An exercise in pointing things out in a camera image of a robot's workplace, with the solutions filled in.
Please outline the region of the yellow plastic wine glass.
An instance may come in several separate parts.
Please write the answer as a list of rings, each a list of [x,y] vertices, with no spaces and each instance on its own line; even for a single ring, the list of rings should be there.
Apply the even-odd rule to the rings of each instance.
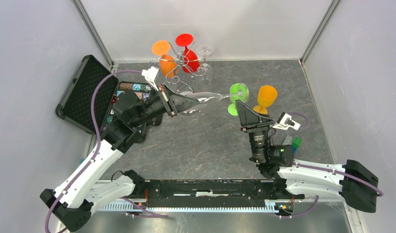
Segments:
[[[278,96],[277,90],[270,85],[260,87],[257,96],[257,105],[253,107],[253,111],[267,115],[268,107],[270,107]]]

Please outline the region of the green plastic wine glass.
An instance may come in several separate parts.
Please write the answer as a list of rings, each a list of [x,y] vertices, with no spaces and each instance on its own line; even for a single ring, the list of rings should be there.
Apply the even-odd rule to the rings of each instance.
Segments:
[[[231,104],[228,106],[228,112],[232,116],[238,116],[235,102],[237,100],[247,102],[249,99],[248,87],[244,83],[235,83],[230,87],[230,94]]]

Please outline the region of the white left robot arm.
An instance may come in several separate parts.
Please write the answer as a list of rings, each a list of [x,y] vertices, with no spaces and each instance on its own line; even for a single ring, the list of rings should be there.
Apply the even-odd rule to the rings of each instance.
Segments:
[[[115,115],[107,129],[95,126],[97,143],[84,162],[57,188],[45,189],[41,200],[48,206],[45,232],[50,232],[49,221],[55,215],[66,230],[75,232],[105,205],[131,195],[143,195],[145,185],[123,174],[116,181],[94,189],[101,175],[129,148],[144,136],[138,128],[167,113],[171,117],[199,105],[199,100],[172,92],[160,85],[157,94],[141,102],[132,90],[117,96],[112,107]]]

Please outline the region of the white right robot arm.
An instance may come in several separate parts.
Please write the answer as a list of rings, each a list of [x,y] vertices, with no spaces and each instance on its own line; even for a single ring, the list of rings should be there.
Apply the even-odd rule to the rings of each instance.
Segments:
[[[273,179],[273,193],[278,198],[288,195],[341,199],[362,212],[375,213],[377,199],[384,193],[378,177],[355,160],[345,164],[322,164],[295,158],[291,145],[274,145],[271,132],[276,129],[298,130],[300,124],[283,112],[278,120],[255,112],[243,101],[235,102],[240,130],[247,133],[251,146],[249,160],[259,172]]]

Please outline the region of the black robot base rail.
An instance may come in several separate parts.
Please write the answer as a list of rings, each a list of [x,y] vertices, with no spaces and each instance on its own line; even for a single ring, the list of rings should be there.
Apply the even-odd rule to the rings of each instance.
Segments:
[[[146,180],[134,170],[123,175],[135,184],[126,196],[149,209],[193,211],[275,210],[275,202],[303,200],[303,194],[291,194],[281,181],[262,179],[218,180]]]

